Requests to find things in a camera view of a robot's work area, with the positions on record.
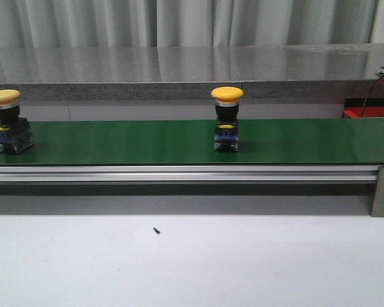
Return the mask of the yellow mushroom push button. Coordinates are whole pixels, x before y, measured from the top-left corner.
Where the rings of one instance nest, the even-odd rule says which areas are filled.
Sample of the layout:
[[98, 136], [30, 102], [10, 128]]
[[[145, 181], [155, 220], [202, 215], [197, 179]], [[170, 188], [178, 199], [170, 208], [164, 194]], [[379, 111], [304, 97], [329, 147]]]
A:
[[214, 149], [217, 151], [238, 151], [239, 99], [244, 95], [241, 88], [222, 86], [212, 90], [216, 99], [216, 124], [214, 130]]
[[34, 145], [26, 118], [20, 117], [19, 90], [0, 90], [0, 153], [19, 154]]

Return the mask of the grey stone counter ledge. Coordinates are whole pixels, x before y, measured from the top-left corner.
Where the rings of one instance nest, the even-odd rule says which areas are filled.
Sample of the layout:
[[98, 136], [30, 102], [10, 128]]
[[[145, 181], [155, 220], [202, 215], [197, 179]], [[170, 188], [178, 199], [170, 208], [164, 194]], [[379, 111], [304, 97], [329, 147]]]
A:
[[0, 89], [26, 100], [384, 98], [384, 43], [232, 47], [0, 48]]

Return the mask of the red plastic tray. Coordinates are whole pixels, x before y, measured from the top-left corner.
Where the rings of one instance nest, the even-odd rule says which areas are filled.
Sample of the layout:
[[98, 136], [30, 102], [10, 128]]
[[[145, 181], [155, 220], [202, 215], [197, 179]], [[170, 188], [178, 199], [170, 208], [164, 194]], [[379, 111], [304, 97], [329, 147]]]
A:
[[364, 99], [348, 98], [344, 103], [344, 118], [384, 118], [384, 98], [368, 98], [363, 107]]

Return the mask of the green conveyor belt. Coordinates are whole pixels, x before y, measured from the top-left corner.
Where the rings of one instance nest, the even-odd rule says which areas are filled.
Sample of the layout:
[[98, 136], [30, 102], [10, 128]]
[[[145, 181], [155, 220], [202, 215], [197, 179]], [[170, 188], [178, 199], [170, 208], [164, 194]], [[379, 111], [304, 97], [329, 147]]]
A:
[[33, 122], [34, 146], [0, 164], [384, 164], [384, 119], [240, 120], [236, 152], [214, 120]]

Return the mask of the grey curtain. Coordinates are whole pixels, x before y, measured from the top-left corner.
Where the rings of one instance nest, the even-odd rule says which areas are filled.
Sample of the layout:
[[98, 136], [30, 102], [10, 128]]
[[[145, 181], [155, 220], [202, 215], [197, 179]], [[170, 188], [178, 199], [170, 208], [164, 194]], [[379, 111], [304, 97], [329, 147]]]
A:
[[371, 41], [377, 1], [0, 1], [2, 47]]

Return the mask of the aluminium conveyor side rail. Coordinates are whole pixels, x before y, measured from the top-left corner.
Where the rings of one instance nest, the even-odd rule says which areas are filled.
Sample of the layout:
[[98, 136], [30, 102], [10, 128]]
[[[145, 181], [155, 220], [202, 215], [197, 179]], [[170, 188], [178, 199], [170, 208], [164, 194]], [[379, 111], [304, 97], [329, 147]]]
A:
[[4, 182], [372, 182], [377, 165], [0, 166]]

